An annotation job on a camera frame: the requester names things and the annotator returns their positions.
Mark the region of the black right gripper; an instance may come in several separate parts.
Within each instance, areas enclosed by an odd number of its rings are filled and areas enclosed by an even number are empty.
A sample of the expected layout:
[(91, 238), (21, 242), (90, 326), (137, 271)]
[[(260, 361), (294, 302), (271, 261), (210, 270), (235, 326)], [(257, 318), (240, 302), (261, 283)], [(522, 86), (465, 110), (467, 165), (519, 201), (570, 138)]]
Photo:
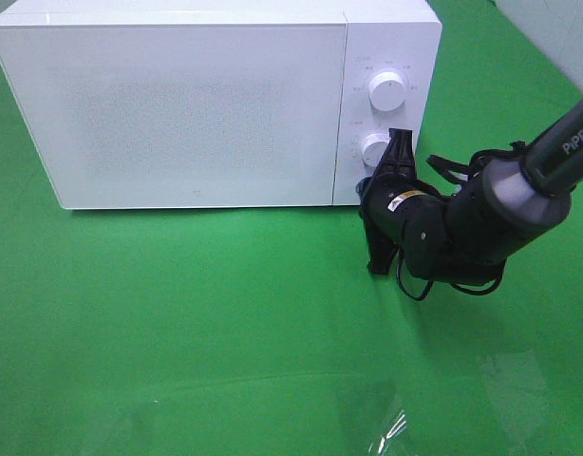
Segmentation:
[(367, 269), (375, 276), (389, 274), (399, 247), (404, 247), (419, 218), (443, 206), (437, 190), (416, 180), (412, 131), (389, 128), (388, 134), (388, 145), (372, 177), (357, 185), (367, 241)]

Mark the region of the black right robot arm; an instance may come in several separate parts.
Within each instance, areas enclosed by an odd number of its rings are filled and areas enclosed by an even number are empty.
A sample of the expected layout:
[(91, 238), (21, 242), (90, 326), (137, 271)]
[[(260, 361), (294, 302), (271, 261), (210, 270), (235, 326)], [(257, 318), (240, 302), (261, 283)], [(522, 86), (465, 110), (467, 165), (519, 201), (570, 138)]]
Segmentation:
[(369, 261), (377, 276), (407, 269), (425, 280), (416, 300), (436, 282), (468, 295), (500, 284), (508, 257), (559, 225), (583, 181), (583, 98), (532, 142), (483, 149), (469, 163), (437, 155), (428, 164), (460, 189), (444, 195), (419, 180), (412, 133), (392, 128), (360, 196)]

